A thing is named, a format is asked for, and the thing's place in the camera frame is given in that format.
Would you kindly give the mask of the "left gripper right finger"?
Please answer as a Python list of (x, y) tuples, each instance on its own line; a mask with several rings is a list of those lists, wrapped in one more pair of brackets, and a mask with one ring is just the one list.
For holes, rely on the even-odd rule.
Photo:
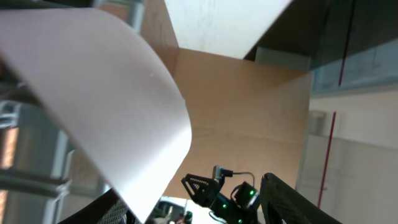
[(341, 224), (273, 173), (264, 174), (260, 196), (267, 224)]

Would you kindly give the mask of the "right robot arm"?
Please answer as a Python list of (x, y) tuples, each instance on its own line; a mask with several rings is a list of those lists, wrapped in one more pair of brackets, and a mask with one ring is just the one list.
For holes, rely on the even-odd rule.
[(247, 182), (237, 185), (229, 197), (221, 193), (225, 178), (234, 172), (215, 174), (212, 179), (187, 174), (182, 184), (193, 202), (230, 224), (258, 223), (259, 191)]

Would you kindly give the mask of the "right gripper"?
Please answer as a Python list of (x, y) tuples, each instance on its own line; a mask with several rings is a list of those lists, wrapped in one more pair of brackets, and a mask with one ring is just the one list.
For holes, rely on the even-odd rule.
[(190, 198), (202, 207), (211, 207), (223, 186), (214, 179), (192, 174), (187, 174), (181, 182)]

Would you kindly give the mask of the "white bowl with food residue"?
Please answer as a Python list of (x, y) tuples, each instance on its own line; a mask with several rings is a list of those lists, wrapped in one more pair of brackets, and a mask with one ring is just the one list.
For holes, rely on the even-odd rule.
[(185, 100), (151, 46), (95, 8), (3, 10), (1, 58), (145, 222), (192, 140)]

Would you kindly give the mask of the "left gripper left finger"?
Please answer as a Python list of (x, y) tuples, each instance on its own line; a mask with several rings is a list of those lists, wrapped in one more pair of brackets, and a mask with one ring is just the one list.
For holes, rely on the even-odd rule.
[(137, 218), (119, 195), (110, 189), (59, 224), (137, 223)]

